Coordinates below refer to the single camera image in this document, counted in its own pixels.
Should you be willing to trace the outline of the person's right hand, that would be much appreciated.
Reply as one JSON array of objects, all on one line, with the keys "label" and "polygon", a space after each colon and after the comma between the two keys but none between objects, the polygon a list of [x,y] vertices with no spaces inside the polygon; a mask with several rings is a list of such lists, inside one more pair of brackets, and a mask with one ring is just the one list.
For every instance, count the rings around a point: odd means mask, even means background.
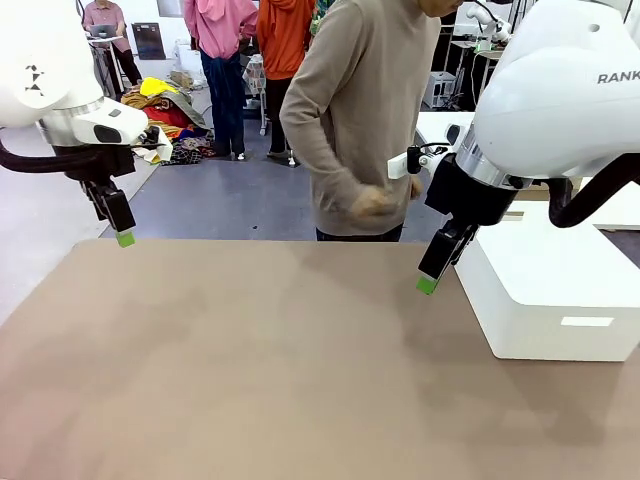
[{"label": "person's right hand", "polygon": [[365,185],[360,189],[349,212],[355,217],[375,217],[393,212],[396,203],[393,196],[385,189],[373,185]]}]

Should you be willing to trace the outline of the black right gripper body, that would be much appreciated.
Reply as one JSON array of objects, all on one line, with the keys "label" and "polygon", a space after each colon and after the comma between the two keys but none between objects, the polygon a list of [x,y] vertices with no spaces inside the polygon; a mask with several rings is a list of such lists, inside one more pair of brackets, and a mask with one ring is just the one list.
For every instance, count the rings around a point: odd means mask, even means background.
[{"label": "black right gripper body", "polygon": [[496,225],[514,201],[517,190],[488,186],[468,176],[447,154],[438,164],[427,190],[425,205],[456,221]]}]

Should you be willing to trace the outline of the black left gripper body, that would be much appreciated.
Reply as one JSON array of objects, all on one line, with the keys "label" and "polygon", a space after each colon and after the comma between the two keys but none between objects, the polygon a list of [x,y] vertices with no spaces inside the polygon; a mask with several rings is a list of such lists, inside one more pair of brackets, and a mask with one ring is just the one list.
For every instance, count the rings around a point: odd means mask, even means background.
[{"label": "black left gripper body", "polygon": [[84,182],[107,192],[118,191],[116,177],[135,171],[131,148],[122,145],[53,146],[58,159],[78,160],[79,163],[64,171],[69,179]]}]

